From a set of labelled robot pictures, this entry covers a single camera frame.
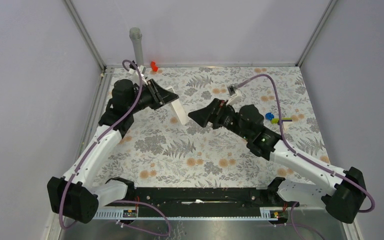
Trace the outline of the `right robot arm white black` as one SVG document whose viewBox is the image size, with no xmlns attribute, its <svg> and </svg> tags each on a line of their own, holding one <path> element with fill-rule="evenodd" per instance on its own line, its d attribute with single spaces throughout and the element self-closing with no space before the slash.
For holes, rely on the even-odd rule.
<svg viewBox="0 0 384 240">
<path fill-rule="evenodd" d="M 282 180 L 278 186 L 267 191 L 267 201 L 279 206 L 284 201 L 297 202 L 299 196 L 308 200 L 315 198 L 317 205 L 335 219 L 351 224 L 354 222 L 364 200 L 369 196 L 363 173 L 355 167 L 345 170 L 331 165 L 292 146 L 284 136 L 264 125 L 264 117 L 253 105 L 244 105 L 239 111 L 225 100 L 215 98 L 201 109 L 191 111 L 188 117 L 202 128 L 225 128 L 246 140 L 246 147 L 257 157 L 288 167 L 314 183 L 314 187 L 298 187 Z"/>
</svg>

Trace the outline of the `white remote control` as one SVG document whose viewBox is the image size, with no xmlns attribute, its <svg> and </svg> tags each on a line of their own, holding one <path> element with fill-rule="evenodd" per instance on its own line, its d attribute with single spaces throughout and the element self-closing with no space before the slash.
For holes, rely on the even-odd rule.
<svg viewBox="0 0 384 240">
<path fill-rule="evenodd" d="M 175 118 L 178 120 L 178 122 L 180 124 L 182 124 L 183 126 L 186 125 L 189 121 L 189 118 L 188 118 L 188 115 L 180 101 L 180 97 L 177 96 L 177 99 L 171 101 L 169 103 L 173 113 L 174 113 L 174 116 Z"/>
</svg>

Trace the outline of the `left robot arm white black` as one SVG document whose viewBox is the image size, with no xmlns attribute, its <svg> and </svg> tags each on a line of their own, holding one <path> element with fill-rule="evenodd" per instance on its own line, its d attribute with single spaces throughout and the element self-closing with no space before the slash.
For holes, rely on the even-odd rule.
<svg viewBox="0 0 384 240">
<path fill-rule="evenodd" d="M 84 152 L 63 176 L 53 176 L 47 183 L 51 210 L 60 219 L 67 217 L 87 224 L 100 207 L 116 200 L 124 206 L 134 202 L 133 182 L 115 177 L 94 187 L 94 178 L 134 123 L 135 113 L 146 108 L 157 110 L 179 99 L 176 93 L 161 87 L 153 79 L 139 83 L 121 79 L 115 82 L 111 93 Z"/>
</svg>

